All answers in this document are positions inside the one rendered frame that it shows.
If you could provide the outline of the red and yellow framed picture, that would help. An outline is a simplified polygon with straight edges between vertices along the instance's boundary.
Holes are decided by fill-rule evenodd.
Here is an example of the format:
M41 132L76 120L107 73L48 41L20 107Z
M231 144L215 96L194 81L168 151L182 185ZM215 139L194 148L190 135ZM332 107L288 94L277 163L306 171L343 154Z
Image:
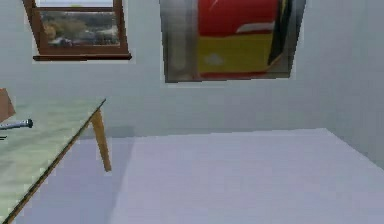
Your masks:
M159 0L167 83L288 79L307 0Z

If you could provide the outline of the brown framed window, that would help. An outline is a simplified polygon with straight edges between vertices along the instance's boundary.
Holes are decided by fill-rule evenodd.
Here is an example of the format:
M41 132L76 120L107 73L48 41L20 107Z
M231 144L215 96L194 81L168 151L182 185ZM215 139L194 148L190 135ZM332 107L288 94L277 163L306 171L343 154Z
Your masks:
M129 60L123 0L21 0L36 61Z

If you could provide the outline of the green topped wooden table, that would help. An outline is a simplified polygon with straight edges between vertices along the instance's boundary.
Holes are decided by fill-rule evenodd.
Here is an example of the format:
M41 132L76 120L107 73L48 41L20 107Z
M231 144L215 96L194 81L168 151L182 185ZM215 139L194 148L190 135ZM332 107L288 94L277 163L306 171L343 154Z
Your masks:
M12 122L30 118L33 126L0 127L0 224L11 224L81 133L92 126L104 169L111 170L101 107L103 99L16 104Z

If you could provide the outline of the grey metal rod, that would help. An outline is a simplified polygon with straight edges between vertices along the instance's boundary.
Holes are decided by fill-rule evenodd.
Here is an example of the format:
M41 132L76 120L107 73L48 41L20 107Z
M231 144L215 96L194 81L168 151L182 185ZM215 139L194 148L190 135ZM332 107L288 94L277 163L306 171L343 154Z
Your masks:
M17 128L32 128L34 125L32 119L27 119L23 121L17 121L13 123L0 124L0 130L11 130Z

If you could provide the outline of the brown cardboard box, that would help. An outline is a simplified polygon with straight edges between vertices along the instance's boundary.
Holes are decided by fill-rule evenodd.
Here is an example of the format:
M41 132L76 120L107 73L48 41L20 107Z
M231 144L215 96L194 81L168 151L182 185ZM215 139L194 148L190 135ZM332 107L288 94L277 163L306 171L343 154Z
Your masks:
M0 88L0 123L15 115L15 109L6 88Z

